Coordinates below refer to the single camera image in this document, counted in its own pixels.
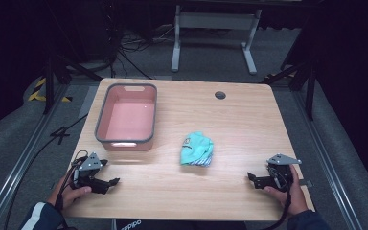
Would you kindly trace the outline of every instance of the dark background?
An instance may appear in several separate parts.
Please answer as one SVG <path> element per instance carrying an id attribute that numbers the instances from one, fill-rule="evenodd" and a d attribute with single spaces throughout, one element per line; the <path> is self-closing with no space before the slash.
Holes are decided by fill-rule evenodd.
<path id="1" fill-rule="evenodd" d="M 48 35 L 56 52 L 75 62 L 109 55 L 104 41 L 109 36 L 106 29 L 112 24 L 104 20 L 101 5 L 50 1 L 53 11 L 48 11 L 44 4 L 33 1 L 30 7 L 34 11 L 29 16 L 38 19 L 31 20 L 17 1 L 0 1 L 0 120 L 22 105 L 25 89 L 42 73 L 48 56 L 42 35 Z M 305 25 L 287 61 L 295 64 L 312 52 L 317 54 L 317 79 L 368 171 L 368 1 L 338 0 L 327 5 L 325 13 L 315 14 L 308 22 L 305 15 L 292 17 L 279 10 L 265 11 L 261 27 Z M 87 10 L 92 10 L 92 18 L 86 18 Z M 118 20 L 144 36 L 173 16 L 158 18 L 162 9 L 141 8 L 151 21 L 141 18 L 138 23 L 132 19 L 137 18 L 138 11 L 122 10 L 124 17 Z M 82 26 L 81 22 L 87 21 L 92 23 Z M 35 30 L 36 25 L 44 28 L 43 34 Z"/>

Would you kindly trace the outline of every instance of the white logo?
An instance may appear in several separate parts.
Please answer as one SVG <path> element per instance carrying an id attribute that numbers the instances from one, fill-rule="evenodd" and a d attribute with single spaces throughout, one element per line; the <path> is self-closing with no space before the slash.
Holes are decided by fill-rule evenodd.
<path id="1" fill-rule="evenodd" d="M 142 223 L 142 221 L 141 220 L 136 220 L 136 221 L 134 221 L 134 222 L 132 222 L 132 223 L 130 223 L 130 224 L 128 224 L 127 226 L 125 226 L 124 228 L 122 228 L 121 230 L 129 230 L 129 229 L 131 229 L 131 228 L 135 228 L 137 225 L 139 225 L 139 224 L 141 224 Z"/>

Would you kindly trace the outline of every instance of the grommet hole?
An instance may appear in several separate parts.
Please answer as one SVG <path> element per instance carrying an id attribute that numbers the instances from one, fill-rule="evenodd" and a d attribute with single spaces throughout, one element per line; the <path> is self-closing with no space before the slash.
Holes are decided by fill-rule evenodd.
<path id="1" fill-rule="evenodd" d="M 215 93 L 215 97 L 218 98 L 218 99 L 220 99 L 220 100 L 222 100 L 222 99 L 225 99 L 226 98 L 226 94 L 224 92 L 222 92 L 222 91 L 217 91 Z"/>

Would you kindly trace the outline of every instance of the tray rim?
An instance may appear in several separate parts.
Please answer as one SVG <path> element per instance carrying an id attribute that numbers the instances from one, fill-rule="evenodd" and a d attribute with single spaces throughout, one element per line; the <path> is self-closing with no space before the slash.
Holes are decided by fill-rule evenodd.
<path id="1" fill-rule="evenodd" d="M 125 140 L 125 139 L 103 139 L 103 138 L 98 137 L 98 129 L 99 129 L 99 126 L 100 126 L 101 118 L 103 116 L 105 102 L 108 98 L 109 91 L 115 86 L 150 86 L 150 87 L 154 88 L 155 98 L 154 98 L 153 124 L 151 126 L 151 134 L 148 138 L 142 139 L 142 140 L 133 140 L 133 139 L 132 140 Z M 157 111 L 157 87 L 154 84 L 152 84 L 152 83 L 113 83 L 113 84 L 109 85 L 109 87 L 106 89 L 106 94 L 105 94 L 105 97 L 103 98 L 103 105 L 101 106 L 100 115 L 99 115 L 99 118 L 98 118 L 98 121 L 97 121 L 97 124 L 96 124 L 96 127 L 95 127 L 95 138 L 101 143 L 114 143 L 114 142 L 128 142 L 128 143 L 135 142 L 135 143 L 138 143 L 138 144 L 146 143 L 146 142 L 150 141 L 151 138 L 153 138 L 153 136 L 154 136 L 154 127 L 155 127 L 155 122 L 156 122 L 155 121 L 156 120 L 156 111 Z"/>

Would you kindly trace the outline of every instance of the metal frame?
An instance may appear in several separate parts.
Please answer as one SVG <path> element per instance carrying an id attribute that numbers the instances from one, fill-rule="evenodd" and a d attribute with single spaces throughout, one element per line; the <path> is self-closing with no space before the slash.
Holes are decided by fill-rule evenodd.
<path id="1" fill-rule="evenodd" d="M 241 44 L 241 49 L 251 75 L 257 74 L 250 47 L 259 24 L 262 10 L 256 10 L 255 14 L 231 14 L 231 13 L 203 13 L 181 12 L 180 6 L 175 8 L 175 42 L 172 51 L 172 71 L 177 72 L 180 61 L 180 29 L 181 28 L 210 28 L 229 30 L 248 30 L 247 41 Z"/>
<path id="2" fill-rule="evenodd" d="M 330 183 L 331 189 L 333 191 L 333 195 L 339 205 L 342 216 L 345 218 L 345 222 L 347 223 L 349 229 L 363 229 L 360 221 L 357 217 L 357 214 L 352 206 L 348 195 L 346 194 L 345 187 L 343 186 L 339 176 L 334 168 L 333 162 L 322 143 L 321 137 L 316 130 L 315 123 L 312 119 L 309 118 L 305 111 L 305 102 L 303 97 L 298 93 L 293 91 L 292 95 L 294 96 L 294 100 L 298 104 L 298 108 L 301 112 L 301 115 L 304 117 L 304 121 L 310 131 L 310 135 L 314 144 L 318 151 L 318 160 L 324 170 L 324 174 L 326 175 L 328 182 Z"/>
<path id="3" fill-rule="evenodd" d="M 68 85 L 66 84 L 62 84 L 58 87 L 52 109 L 50 109 L 46 115 L 42 115 L 34 130 L 34 133 L 32 134 L 31 139 L 29 140 L 26 147 L 23 149 L 11 173 L 8 175 L 4 186 L 0 191 L 0 217 L 5 211 L 5 208 L 10 203 L 16 187 L 19 186 L 20 179 L 26 173 L 28 164 L 33 160 L 37 144 L 40 141 L 44 130 L 49 124 L 50 118 L 55 113 L 56 107 L 61 103 L 61 100 L 64 97 L 67 88 Z"/>

